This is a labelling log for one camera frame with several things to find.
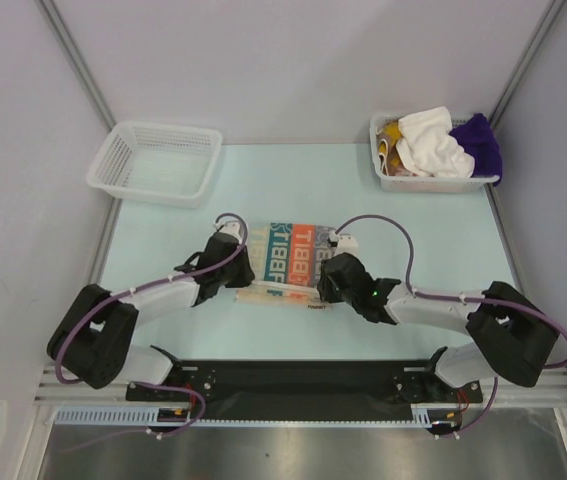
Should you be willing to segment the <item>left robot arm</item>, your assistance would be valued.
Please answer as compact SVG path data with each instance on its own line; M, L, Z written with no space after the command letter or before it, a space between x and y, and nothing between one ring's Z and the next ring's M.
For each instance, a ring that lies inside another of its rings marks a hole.
M223 288L243 288L254 280L246 241L215 232L203 251L172 275L119 294L90 284L82 288L49 340L59 383L102 389L115 380L147 384L162 400L177 397L182 374L176 360L158 347L134 346L136 329L177 310L194 308Z

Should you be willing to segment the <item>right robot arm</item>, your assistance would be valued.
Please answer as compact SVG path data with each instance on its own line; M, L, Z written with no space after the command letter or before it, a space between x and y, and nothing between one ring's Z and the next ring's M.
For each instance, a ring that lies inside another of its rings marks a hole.
M531 388L537 384L559 332L511 285L493 282L468 297L421 293L390 278L373 278L360 260L341 253L320 266L319 297L346 303L370 323L425 325L464 334L471 342L443 346L423 377L426 395L444 402L460 387L488 377Z

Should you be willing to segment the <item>colourful rabbit print towel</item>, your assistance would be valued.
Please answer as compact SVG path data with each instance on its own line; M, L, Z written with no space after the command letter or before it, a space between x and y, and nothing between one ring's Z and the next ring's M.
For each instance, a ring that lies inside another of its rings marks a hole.
M250 227L247 251L255 275L252 283L236 292L239 303L298 306L324 310L317 284L323 261L332 257L331 227L261 222Z

